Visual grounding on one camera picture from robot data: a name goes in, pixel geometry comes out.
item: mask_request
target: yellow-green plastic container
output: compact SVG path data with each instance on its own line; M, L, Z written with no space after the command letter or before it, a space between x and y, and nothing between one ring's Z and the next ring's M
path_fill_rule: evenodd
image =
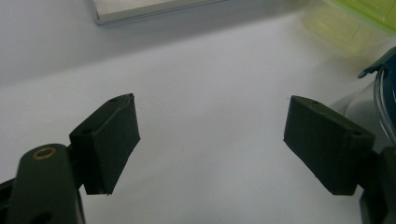
M334 45L360 54L396 35L396 0L314 0L305 27Z

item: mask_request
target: brass screw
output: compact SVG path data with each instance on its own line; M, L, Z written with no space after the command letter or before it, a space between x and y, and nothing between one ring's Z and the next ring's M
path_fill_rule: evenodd
M40 160L44 160L47 159L51 156L53 156L56 152L56 148L55 147L44 147L44 148L40 148L39 150L37 150L35 152L35 154L33 154L33 159L40 161Z

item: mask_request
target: screw hole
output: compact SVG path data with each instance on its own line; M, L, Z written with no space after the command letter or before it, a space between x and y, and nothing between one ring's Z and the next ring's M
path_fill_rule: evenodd
M90 134L92 132L92 129L84 129L82 130L82 134Z
M53 156L56 152L55 147L44 147L40 148L38 151L33 154L33 159L39 161L39 160L44 160L46 158L49 158Z
M51 219L52 219L52 213L45 212L45 213L42 213L42 214L34 217L30 221L30 224L45 224L45 223L50 222Z

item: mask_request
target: white table surface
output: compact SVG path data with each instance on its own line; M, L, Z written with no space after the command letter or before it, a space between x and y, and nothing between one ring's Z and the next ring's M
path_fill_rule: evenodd
M283 143L289 99L332 105L388 46L348 56L304 31L306 1L230 0L101 27L86 0L0 6L0 181L20 157L133 92L142 140L87 223L361 223Z

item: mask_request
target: white surface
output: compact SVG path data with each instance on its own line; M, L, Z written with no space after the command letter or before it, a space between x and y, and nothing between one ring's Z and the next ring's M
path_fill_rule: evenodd
M133 92L142 136L88 223L361 223L358 190L333 197L283 143L292 94L331 105L371 80L384 50L313 42L304 1L230 0L99 27L88 1L0 7L0 181L31 148Z

